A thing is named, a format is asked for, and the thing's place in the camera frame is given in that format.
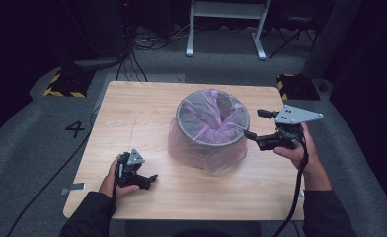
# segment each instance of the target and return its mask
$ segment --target person's left hand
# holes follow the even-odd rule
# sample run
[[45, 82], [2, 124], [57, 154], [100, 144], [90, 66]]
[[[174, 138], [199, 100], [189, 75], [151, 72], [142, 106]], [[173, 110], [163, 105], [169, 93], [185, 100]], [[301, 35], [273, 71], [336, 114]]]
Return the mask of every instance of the person's left hand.
[[[101, 183], [101, 187], [99, 188], [99, 193], [102, 193], [110, 198], [113, 197], [114, 190], [114, 181], [115, 181], [115, 170], [117, 165], [117, 160], [121, 155], [118, 155], [113, 164], [111, 164], [110, 170], [108, 174], [104, 177], [104, 180]], [[126, 195], [132, 194], [135, 191], [139, 190], [140, 187], [137, 185], [131, 185], [127, 187], [121, 188], [120, 186], [116, 186], [116, 201], [123, 198]]]

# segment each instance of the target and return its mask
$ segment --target printed number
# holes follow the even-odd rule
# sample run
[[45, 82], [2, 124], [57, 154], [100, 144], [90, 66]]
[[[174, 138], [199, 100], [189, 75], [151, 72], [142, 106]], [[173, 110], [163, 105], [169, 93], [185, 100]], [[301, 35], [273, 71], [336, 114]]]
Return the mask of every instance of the printed number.
[[82, 126], [82, 122], [78, 120], [78, 121], [74, 122], [73, 124], [67, 126], [65, 129], [66, 129], [66, 130], [72, 130], [72, 131], [74, 131], [74, 136], [73, 136], [73, 138], [76, 138], [76, 137], [77, 137], [77, 133], [79, 133], [79, 131], [85, 129], [85, 128], [81, 128], [81, 126]]

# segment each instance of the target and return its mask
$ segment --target table top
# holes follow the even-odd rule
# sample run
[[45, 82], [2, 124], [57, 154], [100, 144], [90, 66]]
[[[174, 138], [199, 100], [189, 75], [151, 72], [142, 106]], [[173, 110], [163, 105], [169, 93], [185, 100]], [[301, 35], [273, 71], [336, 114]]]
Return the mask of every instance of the table top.
[[[283, 220], [292, 205], [297, 170], [272, 151], [260, 151], [248, 140], [245, 159], [220, 176], [192, 168], [168, 154], [171, 120], [190, 93], [216, 89], [240, 100], [250, 115], [250, 131], [273, 134], [273, 119], [257, 109], [279, 111], [283, 106], [274, 87], [153, 82], [111, 82], [89, 138], [74, 183], [85, 190], [69, 193], [63, 213], [70, 217], [88, 191], [97, 191], [111, 163], [135, 148], [146, 160], [141, 176], [159, 177], [151, 188], [120, 200], [113, 218]], [[303, 219], [303, 197], [292, 219]]]

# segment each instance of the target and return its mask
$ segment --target metal bracket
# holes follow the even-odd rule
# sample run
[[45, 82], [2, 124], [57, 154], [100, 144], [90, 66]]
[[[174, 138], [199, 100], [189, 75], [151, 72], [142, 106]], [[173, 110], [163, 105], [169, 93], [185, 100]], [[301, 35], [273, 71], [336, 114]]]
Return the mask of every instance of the metal bracket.
[[316, 119], [322, 119], [323, 115], [306, 111], [303, 109], [295, 108], [292, 106], [285, 105], [282, 110], [279, 111], [276, 118], [276, 123], [282, 124], [300, 124], [305, 121], [311, 121]]
[[142, 158], [142, 156], [135, 149], [132, 149], [131, 154], [129, 155], [129, 158], [128, 158], [128, 162], [126, 162], [126, 164], [136, 165], [144, 162], [145, 162], [144, 158]]
[[70, 187], [61, 189], [61, 194], [66, 195], [72, 190], [85, 190], [86, 183], [71, 184]]

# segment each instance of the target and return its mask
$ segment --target pink mesh bag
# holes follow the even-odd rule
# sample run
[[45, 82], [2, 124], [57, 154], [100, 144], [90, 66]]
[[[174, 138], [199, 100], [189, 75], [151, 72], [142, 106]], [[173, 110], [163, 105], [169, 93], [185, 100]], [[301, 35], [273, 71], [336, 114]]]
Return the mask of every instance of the pink mesh bag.
[[171, 157], [191, 167], [221, 175], [244, 159], [249, 113], [235, 97], [209, 89], [192, 93], [179, 104], [169, 131]]

